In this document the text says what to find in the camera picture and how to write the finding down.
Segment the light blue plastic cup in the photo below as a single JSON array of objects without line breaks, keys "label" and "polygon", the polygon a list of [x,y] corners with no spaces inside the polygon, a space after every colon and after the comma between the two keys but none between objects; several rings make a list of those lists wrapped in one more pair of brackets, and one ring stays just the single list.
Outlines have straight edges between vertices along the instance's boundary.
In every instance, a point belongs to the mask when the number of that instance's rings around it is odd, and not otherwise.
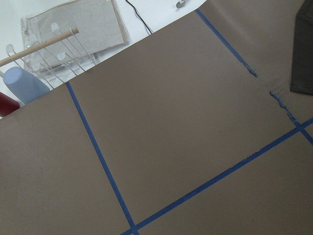
[{"label": "light blue plastic cup", "polygon": [[33,74],[20,67],[8,69],[3,77],[7,88],[24,104],[45,95],[49,87]]}]

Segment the brown paper table cover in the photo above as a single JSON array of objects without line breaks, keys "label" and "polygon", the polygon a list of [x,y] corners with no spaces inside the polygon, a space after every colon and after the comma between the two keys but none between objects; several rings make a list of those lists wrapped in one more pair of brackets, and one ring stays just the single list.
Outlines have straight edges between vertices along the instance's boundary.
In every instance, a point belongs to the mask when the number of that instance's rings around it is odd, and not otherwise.
[{"label": "brown paper table cover", "polygon": [[209,0],[0,122],[3,235],[310,235],[301,0]]}]

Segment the wooden dowel stick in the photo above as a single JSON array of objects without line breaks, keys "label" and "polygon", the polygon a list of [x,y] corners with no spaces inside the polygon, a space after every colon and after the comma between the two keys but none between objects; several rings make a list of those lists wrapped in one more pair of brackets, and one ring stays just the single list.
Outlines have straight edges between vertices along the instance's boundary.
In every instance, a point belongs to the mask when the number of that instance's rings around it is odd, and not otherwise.
[{"label": "wooden dowel stick", "polygon": [[64,33],[62,33],[60,35],[57,35],[57,36],[55,36],[55,37],[53,37],[51,39],[48,39],[48,40],[46,40],[46,41],[44,41],[42,43],[36,44],[34,46],[31,46],[31,47],[29,47],[29,48],[27,48],[27,49],[25,49],[25,50],[23,50],[21,52],[18,52],[16,54],[12,55],[12,56],[9,56],[8,58],[5,58],[5,59],[1,60],[0,61],[0,66],[2,67],[4,65],[7,65],[7,64],[9,64],[9,63],[11,63],[13,61],[16,61],[16,60],[21,59],[21,58],[23,58],[25,56],[28,56],[28,55],[30,55],[30,54],[38,51],[38,50],[46,48],[46,47],[48,47],[50,45],[53,45],[53,44],[55,44],[57,42],[60,42],[60,41],[62,41],[64,39],[69,38],[71,36],[74,36],[75,34],[78,34],[78,33],[79,33],[78,28],[70,29],[70,31],[66,31],[66,32],[64,32]]}]

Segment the dark brown t-shirt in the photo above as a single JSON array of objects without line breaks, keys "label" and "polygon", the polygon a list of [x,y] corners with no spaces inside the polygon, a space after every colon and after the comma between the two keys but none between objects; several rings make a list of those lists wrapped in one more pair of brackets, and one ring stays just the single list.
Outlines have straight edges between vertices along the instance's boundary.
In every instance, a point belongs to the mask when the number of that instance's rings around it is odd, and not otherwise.
[{"label": "dark brown t-shirt", "polygon": [[291,86],[293,92],[313,94],[313,2],[303,2],[295,19]]}]

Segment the grey cardboard sheet in sleeve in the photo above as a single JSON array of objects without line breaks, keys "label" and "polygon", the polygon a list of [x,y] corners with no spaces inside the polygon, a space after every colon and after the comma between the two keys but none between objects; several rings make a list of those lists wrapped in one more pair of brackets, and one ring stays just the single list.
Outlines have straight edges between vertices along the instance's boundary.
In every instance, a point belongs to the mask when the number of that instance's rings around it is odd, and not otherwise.
[{"label": "grey cardboard sheet in sleeve", "polygon": [[48,46],[30,57],[31,66],[38,62],[51,66],[60,65],[57,56],[86,58],[112,47],[128,44],[128,35],[113,0],[72,0],[55,6],[37,15],[21,19],[22,38],[25,47],[34,42],[43,42],[78,28],[79,33],[67,40]]}]

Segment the clear acrylic rack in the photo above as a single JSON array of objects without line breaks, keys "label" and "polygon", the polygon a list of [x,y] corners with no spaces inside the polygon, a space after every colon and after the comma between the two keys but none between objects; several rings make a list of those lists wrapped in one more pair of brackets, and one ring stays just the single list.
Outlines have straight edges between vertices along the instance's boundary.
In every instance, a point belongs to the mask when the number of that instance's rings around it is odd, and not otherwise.
[{"label": "clear acrylic rack", "polygon": [[99,63],[95,53],[98,32],[90,16],[79,14],[39,14],[21,18],[24,50],[19,58],[12,44],[6,47],[10,63],[25,69],[50,89],[64,84]]}]

